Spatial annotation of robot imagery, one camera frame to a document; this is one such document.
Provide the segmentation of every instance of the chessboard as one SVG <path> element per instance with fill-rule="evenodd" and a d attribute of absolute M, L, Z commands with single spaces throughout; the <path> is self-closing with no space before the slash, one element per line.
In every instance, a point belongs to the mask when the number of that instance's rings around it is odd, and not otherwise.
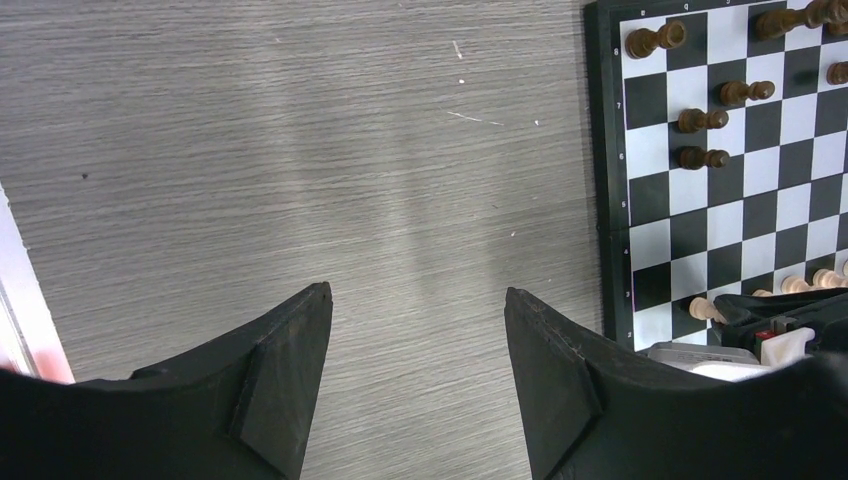
<path fill-rule="evenodd" d="M 847 3 L 586 8 L 607 337 L 718 344 L 693 299 L 842 272 Z"/>

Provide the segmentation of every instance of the chess board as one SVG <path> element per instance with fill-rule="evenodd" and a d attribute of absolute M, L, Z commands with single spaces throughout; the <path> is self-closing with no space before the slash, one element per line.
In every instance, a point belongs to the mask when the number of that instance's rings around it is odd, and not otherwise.
<path fill-rule="evenodd" d="M 659 341 L 715 344 L 689 316 L 695 296 L 780 293 L 848 260 L 848 85 L 825 72 L 848 60 L 848 36 L 799 27 L 759 41 L 752 19 L 806 1 L 604 1 L 585 12 L 605 334 L 641 350 Z M 677 19 L 685 43 L 634 60 L 638 28 Z M 719 103 L 728 81 L 775 93 Z M 680 133 L 683 109 L 725 109 L 719 130 Z M 722 149 L 723 168 L 679 168 L 681 147 Z"/>

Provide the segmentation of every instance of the black chessboard border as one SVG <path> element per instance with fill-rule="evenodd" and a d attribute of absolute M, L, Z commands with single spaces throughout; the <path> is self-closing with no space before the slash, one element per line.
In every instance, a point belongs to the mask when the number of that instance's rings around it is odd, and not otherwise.
<path fill-rule="evenodd" d="M 775 0 L 599 0 L 584 9 L 604 335 L 633 350 L 633 294 L 619 24 Z"/>

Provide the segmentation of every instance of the checkered pattern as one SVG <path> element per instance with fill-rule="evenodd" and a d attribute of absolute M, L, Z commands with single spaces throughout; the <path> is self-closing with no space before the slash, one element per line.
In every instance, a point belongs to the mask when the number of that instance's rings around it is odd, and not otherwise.
<path fill-rule="evenodd" d="M 691 318 L 695 296 L 778 292 L 795 274 L 848 260 L 848 88 L 825 81 L 848 60 L 848 37 L 796 28 L 760 42 L 750 19 L 807 0 L 739 5 L 620 24 L 621 44 L 638 28 L 668 20 L 687 27 L 686 43 L 645 59 L 621 55 L 630 215 L 633 338 L 708 343 Z M 775 94 L 728 108 L 718 90 L 731 80 L 770 80 Z M 725 109 L 721 130 L 682 134 L 683 109 Z M 684 170 L 684 146 L 730 153 L 722 169 Z"/>

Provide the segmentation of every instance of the brown chess piece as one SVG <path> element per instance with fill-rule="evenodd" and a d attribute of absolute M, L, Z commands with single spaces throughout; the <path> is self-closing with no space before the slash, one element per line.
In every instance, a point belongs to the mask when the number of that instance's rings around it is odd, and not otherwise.
<path fill-rule="evenodd" d="M 838 62 L 828 67 L 827 83 L 831 85 L 848 83 L 848 62 Z"/>
<path fill-rule="evenodd" d="M 781 8 L 757 18 L 760 40 L 780 38 L 795 27 L 817 28 L 822 24 L 848 22 L 848 0 L 813 0 L 803 10 Z"/>
<path fill-rule="evenodd" d="M 754 82 L 751 85 L 733 81 L 722 85 L 719 97 L 721 103 L 727 106 L 742 105 L 745 100 L 765 100 L 774 95 L 774 89 L 774 83 L 768 80 Z"/>
<path fill-rule="evenodd" d="M 627 35 L 624 49 L 633 58 L 645 58 L 652 54 L 657 47 L 672 49 L 683 45 L 686 41 L 686 26 L 680 20 L 672 20 L 656 32 L 640 28 Z"/>
<path fill-rule="evenodd" d="M 680 112 L 677 117 L 677 128 L 683 133 L 695 133 L 699 130 L 724 128 L 730 117 L 724 110 L 714 110 L 704 113 L 699 108 L 689 108 Z"/>
<path fill-rule="evenodd" d="M 724 150 L 704 150 L 701 147 L 686 147 L 680 151 L 677 163 L 687 170 L 698 170 L 704 166 L 721 168 L 730 161 L 730 154 Z"/>
<path fill-rule="evenodd" d="M 831 35 L 839 36 L 848 34 L 848 22 L 845 23 L 828 23 L 827 31 Z"/>

